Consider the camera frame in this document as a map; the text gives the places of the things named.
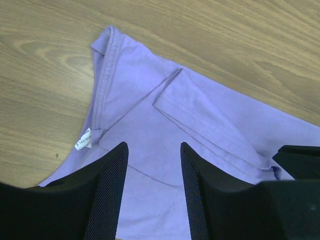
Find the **purple t shirt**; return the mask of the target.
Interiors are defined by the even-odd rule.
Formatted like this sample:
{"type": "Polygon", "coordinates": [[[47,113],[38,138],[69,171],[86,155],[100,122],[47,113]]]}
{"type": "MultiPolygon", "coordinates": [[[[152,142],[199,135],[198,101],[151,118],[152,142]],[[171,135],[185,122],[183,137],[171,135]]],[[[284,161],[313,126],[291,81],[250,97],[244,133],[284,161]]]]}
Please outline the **purple t shirt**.
{"type": "Polygon", "coordinates": [[[273,160],[280,147],[320,144],[318,126],[157,56],[114,26],[91,48],[94,87],[83,126],[91,142],[75,146],[42,185],[126,142],[128,168],[116,232],[120,239],[190,239],[183,142],[251,184],[291,179],[273,160]]]}

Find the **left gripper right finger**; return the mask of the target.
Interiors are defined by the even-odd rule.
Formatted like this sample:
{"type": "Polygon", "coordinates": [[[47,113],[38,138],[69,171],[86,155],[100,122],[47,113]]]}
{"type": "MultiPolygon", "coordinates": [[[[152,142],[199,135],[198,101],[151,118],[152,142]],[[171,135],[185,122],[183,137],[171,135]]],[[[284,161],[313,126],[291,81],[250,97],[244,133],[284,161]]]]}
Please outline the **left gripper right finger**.
{"type": "Polygon", "coordinates": [[[317,240],[320,180],[250,184],[180,147],[193,240],[317,240]]]}

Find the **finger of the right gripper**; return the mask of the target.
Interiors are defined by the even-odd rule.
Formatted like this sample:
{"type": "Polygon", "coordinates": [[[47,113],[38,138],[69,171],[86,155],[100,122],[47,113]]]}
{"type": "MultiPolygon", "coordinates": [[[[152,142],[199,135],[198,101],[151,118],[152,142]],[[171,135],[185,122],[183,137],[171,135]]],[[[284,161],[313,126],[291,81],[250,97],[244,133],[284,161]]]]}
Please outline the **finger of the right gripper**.
{"type": "Polygon", "coordinates": [[[320,179],[320,147],[284,145],[272,157],[295,180],[320,179]]]}

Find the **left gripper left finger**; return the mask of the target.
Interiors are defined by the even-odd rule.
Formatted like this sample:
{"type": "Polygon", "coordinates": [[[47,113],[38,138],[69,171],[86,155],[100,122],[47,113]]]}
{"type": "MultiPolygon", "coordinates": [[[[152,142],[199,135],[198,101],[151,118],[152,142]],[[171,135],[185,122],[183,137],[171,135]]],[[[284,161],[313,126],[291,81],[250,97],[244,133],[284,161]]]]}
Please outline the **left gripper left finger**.
{"type": "Polygon", "coordinates": [[[113,240],[129,148],[120,143],[100,159],[45,186],[0,185],[3,240],[113,240]]]}

